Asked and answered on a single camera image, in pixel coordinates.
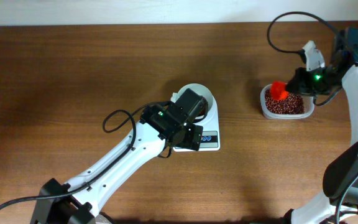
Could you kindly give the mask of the orange measuring scoop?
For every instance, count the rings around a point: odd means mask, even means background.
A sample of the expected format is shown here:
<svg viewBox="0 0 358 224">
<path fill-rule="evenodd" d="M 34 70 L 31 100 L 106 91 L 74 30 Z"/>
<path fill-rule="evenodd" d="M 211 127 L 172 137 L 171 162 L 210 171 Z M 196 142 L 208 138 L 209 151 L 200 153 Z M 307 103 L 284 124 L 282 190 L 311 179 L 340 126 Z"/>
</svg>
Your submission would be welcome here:
<svg viewBox="0 0 358 224">
<path fill-rule="evenodd" d="M 275 81 L 270 87 L 270 95 L 274 100 L 280 101 L 287 99 L 289 92 L 286 91 L 287 84 Z"/>
</svg>

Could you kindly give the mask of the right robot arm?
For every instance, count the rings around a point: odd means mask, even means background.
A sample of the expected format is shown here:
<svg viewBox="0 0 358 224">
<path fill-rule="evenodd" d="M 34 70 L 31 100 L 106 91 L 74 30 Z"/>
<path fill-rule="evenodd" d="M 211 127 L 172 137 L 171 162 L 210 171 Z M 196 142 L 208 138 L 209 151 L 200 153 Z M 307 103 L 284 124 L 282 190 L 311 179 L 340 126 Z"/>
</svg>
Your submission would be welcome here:
<svg viewBox="0 0 358 224">
<path fill-rule="evenodd" d="M 344 90 L 351 121 L 351 146 L 326 168 L 322 191 L 304 206 L 289 210 L 287 223 L 340 223 L 358 215 L 358 29 L 336 33 L 326 65 L 314 42 L 297 52 L 306 64 L 298 68 L 286 91 L 317 98 Z"/>
</svg>

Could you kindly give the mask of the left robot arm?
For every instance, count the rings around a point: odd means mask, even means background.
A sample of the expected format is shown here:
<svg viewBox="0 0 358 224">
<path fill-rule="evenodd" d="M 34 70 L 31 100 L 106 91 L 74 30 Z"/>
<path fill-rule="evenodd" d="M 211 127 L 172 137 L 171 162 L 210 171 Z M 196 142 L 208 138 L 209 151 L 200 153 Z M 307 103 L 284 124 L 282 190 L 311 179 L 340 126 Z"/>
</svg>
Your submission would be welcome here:
<svg viewBox="0 0 358 224">
<path fill-rule="evenodd" d="M 214 97 L 203 85 L 184 86 L 171 101 L 146 104 L 132 130 L 89 169 L 64 184 L 40 190 L 31 223 L 96 223 L 104 204 L 142 165 L 173 148 L 199 151 Z"/>
</svg>

